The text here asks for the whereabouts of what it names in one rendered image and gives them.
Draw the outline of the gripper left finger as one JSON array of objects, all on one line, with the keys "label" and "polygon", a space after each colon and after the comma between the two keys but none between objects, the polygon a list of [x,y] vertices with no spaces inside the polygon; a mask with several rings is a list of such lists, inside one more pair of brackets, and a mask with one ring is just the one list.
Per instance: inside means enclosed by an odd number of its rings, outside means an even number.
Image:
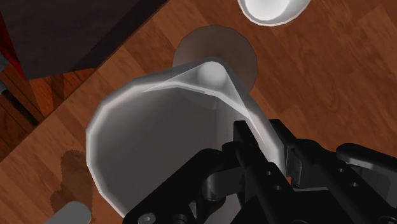
[{"label": "gripper left finger", "polygon": [[236,194],[240,211],[230,224],[298,224],[287,199],[294,191],[258,147],[245,121],[233,123],[233,140],[203,149],[124,217],[123,224],[204,224]]}]

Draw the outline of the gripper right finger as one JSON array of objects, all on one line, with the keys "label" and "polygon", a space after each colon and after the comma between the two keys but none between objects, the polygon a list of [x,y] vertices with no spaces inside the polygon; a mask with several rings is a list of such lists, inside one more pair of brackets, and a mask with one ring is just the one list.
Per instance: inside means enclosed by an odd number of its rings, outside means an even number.
[{"label": "gripper right finger", "polygon": [[270,123],[284,145],[285,171],[299,190],[327,188],[342,223],[397,224],[397,158],[355,143],[335,151],[299,139],[278,119]]}]

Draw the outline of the white cup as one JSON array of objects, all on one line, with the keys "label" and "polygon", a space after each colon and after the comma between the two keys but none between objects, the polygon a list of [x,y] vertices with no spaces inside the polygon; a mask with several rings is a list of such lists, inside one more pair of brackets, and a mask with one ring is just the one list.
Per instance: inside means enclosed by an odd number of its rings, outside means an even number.
[{"label": "white cup", "polygon": [[244,120],[269,162],[284,147],[224,60],[208,57],[134,78],[105,97],[86,129],[86,161],[102,197],[121,216],[204,148],[233,139]]}]

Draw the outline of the grey rounded object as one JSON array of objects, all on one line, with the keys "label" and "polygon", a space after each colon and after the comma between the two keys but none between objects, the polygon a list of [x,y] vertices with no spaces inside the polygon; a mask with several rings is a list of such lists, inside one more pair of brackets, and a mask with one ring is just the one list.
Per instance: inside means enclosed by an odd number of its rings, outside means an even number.
[{"label": "grey rounded object", "polygon": [[92,213],[81,202],[70,201],[43,224],[89,224]]}]

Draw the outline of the white bowl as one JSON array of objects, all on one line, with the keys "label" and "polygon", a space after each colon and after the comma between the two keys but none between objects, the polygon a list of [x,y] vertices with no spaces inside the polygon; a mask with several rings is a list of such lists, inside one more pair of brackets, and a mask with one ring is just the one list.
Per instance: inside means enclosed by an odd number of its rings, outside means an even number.
[{"label": "white bowl", "polygon": [[265,27],[287,24],[297,18],[310,0],[237,0],[244,16]]}]

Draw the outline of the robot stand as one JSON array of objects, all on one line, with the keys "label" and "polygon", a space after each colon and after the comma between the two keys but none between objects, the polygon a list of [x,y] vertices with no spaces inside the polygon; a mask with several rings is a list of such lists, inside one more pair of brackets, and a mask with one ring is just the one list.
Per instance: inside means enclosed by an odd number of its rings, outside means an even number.
[{"label": "robot stand", "polygon": [[94,68],[169,0],[0,0],[28,80]]}]

